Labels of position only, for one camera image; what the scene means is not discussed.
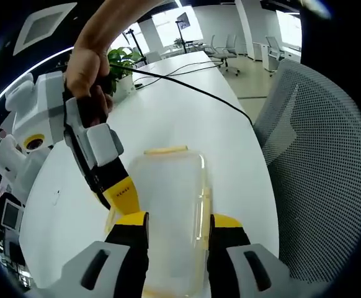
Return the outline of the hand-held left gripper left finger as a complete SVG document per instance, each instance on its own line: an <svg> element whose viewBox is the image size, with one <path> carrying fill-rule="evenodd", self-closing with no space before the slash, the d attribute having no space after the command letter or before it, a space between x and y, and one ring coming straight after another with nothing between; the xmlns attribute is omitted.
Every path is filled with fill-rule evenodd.
<svg viewBox="0 0 361 298"><path fill-rule="evenodd" d="M61 273L61 297L141 297L149 266L149 213L117 220L105 241L91 243Z"/></svg>

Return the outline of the person's right hand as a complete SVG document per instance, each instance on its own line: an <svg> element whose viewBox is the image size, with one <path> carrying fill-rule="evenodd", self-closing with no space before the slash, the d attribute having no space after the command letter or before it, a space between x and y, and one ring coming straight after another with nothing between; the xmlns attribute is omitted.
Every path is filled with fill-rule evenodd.
<svg viewBox="0 0 361 298"><path fill-rule="evenodd" d="M112 98L97 81L109 75L109 62L104 54L94 50L73 48L66 70L66 87L73 97L90 105L92 117L107 117L111 112Z"/></svg>

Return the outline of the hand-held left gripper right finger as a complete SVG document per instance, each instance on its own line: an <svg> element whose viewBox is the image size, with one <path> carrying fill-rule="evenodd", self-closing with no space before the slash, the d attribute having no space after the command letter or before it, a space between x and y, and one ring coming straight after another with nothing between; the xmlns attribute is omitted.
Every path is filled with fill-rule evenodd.
<svg viewBox="0 0 361 298"><path fill-rule="evenodd" d="M212 297L292 296L287 266L226 215L210 216L207 271Z"/></svg>

